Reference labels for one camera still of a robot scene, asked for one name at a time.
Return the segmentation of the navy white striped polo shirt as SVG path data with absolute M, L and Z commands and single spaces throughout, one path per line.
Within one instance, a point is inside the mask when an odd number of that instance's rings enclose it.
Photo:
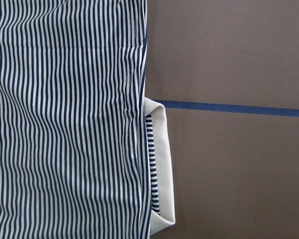
M 0 239 L 147 239 L 175 223 L 145 0 L 0 0 Z

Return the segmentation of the blue tape strip crosswise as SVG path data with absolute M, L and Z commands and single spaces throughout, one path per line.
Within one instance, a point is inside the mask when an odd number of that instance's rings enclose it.
M 197 102 L 183 102 L 183 101 L 169 101 L 156 100 L 163 104 L 166 108 L 186 109 L 186 110 L 201 110 L 201 111 L 215 111 L 228 113 L 242 113 L 242 114 L 257 114 L 270 116 L 284 116 L 284 117 L 298 117 L 299 109 L 286 108 L 271 108 L 259 106 L 244 106 L 244 105 L 228 105 L 228 104 L 212 104 L 212 103 L 197 103 Z

